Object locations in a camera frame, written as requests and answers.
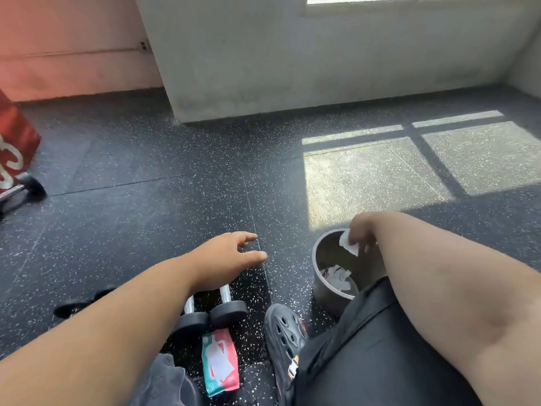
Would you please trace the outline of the red green wet wipes packet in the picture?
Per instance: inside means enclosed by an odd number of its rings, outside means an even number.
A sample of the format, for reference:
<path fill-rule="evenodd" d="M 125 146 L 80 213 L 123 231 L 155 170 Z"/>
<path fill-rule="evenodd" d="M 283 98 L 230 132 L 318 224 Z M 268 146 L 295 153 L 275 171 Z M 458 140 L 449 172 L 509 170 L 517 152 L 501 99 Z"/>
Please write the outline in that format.
<path fill-rule="evenodd" d="M 228 328 L 204 334 L 202 368 L 207 395 L 212 398 L 240 388 L 239 361 Z"/>

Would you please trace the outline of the person's left forearm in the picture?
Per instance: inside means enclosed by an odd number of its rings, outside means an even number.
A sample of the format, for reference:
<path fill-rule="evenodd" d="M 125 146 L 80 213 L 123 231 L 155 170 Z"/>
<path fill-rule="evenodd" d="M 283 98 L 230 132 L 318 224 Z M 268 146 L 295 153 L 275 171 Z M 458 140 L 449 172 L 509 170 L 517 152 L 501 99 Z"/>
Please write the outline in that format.
<path fill-rule="evenodd" d="M 0 361 L 0 406 L 124 406 L 201 283 L 188 254 L 154 265 Z"/>

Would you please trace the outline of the black perforated foam shoe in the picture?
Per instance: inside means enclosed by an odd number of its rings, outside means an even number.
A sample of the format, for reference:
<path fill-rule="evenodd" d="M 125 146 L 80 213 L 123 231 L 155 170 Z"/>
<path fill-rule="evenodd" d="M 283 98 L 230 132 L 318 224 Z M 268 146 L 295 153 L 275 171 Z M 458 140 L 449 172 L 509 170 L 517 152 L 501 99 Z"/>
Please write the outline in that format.
<path fill-rule="evenodd" d="M 279 406 L 294 406 L 294 382 L 299 355 L 308 334 L 299 316 L 289 307 L 272 304 L 266 311 L 265 341 L 272 363 Z"/>

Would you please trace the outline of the black shorts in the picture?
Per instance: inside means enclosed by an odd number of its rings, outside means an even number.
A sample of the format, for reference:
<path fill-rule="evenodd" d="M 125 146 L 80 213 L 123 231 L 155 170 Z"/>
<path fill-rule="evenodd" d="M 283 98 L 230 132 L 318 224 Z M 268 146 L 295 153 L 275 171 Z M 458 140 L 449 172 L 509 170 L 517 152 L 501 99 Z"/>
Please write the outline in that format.
<path fill-rule="evenodd" d="M 300 352 L 293 406 L 483 406 L 463 375 L 417 332 L 388 277 Z"/>

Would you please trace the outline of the grey cloth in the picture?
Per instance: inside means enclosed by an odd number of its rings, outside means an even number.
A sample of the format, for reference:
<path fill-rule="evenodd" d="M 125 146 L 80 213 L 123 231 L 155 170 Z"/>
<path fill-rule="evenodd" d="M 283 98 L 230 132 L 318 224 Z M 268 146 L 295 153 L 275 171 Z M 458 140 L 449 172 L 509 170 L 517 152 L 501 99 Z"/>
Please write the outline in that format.
<path fill-rule="evenodd" d="M 202 406 L 202 396 L 171 354 L 159 353 L 137 385 L 128 406 Z"/>

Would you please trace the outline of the white tissue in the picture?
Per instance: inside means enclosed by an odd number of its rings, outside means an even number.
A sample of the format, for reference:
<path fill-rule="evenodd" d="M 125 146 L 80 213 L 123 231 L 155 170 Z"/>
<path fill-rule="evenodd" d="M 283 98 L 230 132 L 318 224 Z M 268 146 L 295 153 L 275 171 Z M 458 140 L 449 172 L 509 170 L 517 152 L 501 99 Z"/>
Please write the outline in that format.
<path fill-rule="evenodd" d="M 342 235 L 339 238 L 339 246 L 345 249 L 350 254 L 355 257 L 359 256 L 359 244 L 351 244 L 349 242 L 350 229 L 343 231 Z"/>

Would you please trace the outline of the red punching bag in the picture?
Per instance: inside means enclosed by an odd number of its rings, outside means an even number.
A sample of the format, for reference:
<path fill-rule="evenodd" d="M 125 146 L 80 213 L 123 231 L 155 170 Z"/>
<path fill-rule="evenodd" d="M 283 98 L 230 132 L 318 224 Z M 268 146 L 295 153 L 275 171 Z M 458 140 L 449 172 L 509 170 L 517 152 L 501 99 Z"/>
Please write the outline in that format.
<path fill-rule="evenodd" d="M 41 139 L 22 110 L 0 89 L 0 194 L 27 171 Z"/>

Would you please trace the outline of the crumpled tissues in bin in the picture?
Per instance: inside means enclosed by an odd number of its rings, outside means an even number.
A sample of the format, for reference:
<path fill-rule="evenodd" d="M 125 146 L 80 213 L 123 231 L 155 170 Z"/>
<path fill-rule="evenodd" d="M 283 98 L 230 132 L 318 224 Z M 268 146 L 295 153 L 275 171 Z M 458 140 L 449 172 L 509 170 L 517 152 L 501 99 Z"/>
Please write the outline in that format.
<path fill-rule="evenodd" d="M 326 282 L 337 291 L 350 295 L 353 293 L 353 286 L 350 282 L 351 271 L 335 265 L 320 270 L 320 273 Z"/>

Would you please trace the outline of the black chrome-handled dumbbell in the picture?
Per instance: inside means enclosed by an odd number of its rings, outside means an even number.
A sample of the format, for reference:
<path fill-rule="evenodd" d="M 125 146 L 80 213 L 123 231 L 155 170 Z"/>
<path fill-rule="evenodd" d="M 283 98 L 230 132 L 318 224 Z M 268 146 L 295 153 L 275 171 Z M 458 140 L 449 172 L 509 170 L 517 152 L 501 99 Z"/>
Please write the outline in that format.
<path fill-rule="evenodd" d="M 221 303 L 209 313 L 211 326 L 214 329 L 228 328 L 244 321 L 248 316 L 248 308 L 243 300 L 233 300 L 228 284 L 220 287 Z"/>
<path fill-rule="evenodd" d="M 206 311 L 197 311 L 194 296 L 187 299 L 183 313 L 172 329 L 171 339 L 188 339 L 203 333 L 210 322 L 210 316 Z"/>
<path fill-rule="evenodd" d="M 56 306 L 53 310 L 53 315 L 59 319 L 66 320 L 84 310 L 90 304 L 91 301 L 89 300 L 70 299 Z"/>
<path fill-rule="evenodd" d="M 14 177 L 14 185 L 0 193 L 0 219 L 4 216 L 3 207 L 11 198 L 22 191 L 26 191 L 26 197 L 31 201 L 42 200 L 47 196 L 44 186 L 28 172 L 21 172 Z"/>

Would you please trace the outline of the person's right hand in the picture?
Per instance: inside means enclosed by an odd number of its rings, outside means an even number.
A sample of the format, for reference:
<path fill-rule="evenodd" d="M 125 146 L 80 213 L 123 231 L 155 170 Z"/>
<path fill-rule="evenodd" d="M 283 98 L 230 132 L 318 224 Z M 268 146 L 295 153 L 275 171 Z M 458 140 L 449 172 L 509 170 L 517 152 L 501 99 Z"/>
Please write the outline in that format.
<path fill-rule="evenodd" d="M 375 211 L 363 212 L 353 218 L 349 226 L 349 242 L 351 244 L 354 244 L 354 237 L 358 234 L 373 233 L 377 239 L 375 232 L 375 218 L 377 214 Z"/>

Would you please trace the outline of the person's left hand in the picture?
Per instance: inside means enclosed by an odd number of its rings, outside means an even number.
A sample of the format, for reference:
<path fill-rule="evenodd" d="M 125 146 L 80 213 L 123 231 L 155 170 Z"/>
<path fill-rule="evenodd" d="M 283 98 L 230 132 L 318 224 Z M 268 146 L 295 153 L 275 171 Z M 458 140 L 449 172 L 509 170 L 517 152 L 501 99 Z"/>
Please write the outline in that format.
<path fill-rule="evenodd" d="M 247 252 L 244 248 L 257 240 L 257 234 L 247 231 L 224 233 L 185 254 L 190 291 L 212 291 L 235 280 L 243 273 L 235 270 L 235 254 Z"/>

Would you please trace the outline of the round metal waste bin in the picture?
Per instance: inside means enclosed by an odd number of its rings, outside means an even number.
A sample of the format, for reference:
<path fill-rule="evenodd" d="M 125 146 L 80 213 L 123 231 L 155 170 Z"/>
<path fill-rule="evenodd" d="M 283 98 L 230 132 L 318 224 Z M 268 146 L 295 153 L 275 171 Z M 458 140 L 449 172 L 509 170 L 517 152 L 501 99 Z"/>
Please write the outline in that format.
<path fill-rule="evenodd" d="M 313 296 L 314 300 L 329 314 L 340 317 L 348 304 L 361 291 L 386 276 L 386 269 L 379 249 L 375 247 L 368 254 L 358 257 L 339 246 L 339 238 L 345 228 L 334 229 L 322 234 L 312 249 L 314 268 Z M 329 266 L 339 265 L 351 271 L 353 293 L 345 294 L 331 287 L 320 273 Z"/>

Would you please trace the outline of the person's right forearm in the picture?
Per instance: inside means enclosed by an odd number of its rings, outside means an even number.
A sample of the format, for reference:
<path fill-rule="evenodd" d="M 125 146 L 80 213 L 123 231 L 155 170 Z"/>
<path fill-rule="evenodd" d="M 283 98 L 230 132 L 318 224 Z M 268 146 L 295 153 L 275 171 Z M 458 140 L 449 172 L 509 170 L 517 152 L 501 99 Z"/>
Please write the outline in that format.
<path fill-rule="evenodd" d="M 541 406 L 541 273 L 407 214 L 369 215 L 396 297 L 484 406 Z"/>

